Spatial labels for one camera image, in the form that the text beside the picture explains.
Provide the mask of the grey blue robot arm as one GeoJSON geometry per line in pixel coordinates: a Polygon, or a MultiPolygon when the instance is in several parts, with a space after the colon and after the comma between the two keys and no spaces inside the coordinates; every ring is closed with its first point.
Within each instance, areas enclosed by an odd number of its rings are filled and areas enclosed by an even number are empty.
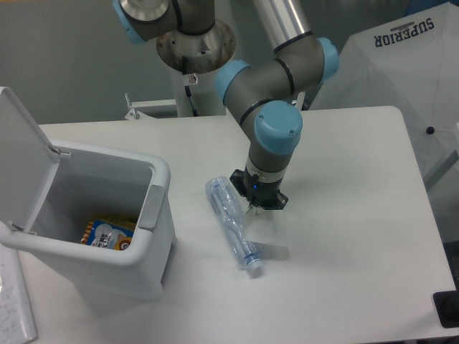
{"type": "Polygon", "coordinates": [[[339,68],[329,39],[316,37],[297,1],[256,1],[274,59],[259,67],[235,58],[236,37],[213,1],[114,1],[129,39],[155,41],[169,69],[180,117],[229,112],[250,141],[244,169],[231,183],[251,206],[281,210],[280,185],[301,138],[299,92],[339,68]]]}

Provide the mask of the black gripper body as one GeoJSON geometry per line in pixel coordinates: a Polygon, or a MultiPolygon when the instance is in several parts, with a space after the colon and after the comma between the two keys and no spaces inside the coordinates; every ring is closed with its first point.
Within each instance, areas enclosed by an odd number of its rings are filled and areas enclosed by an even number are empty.
{"type": "Polygon", "coordinates": [[[259,176],[255,175],[255,197],[253,205],[256,206],[256,202],[260,199],[262,195],[280,192],[281,181],[282,179],[272,183],[262,182],[259,176]]]}

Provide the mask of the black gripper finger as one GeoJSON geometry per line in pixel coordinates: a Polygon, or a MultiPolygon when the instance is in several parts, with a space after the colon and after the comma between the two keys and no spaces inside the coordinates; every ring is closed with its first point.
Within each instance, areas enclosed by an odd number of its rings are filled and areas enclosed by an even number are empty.
{"type": "Polygon", "coordinates": [[[289,198],[281,192],[262,195],[256,202],[256,207],[266,211],[282,211],[287,205],[289,198]]]}
{"type": "Polygon", "coordinates": [[[230,181],[238,194],[248,202],[246,213],[250,213],[255,197],[255,175],[250,175],[246,170],[237,169],[230,176],[230,181]]]}

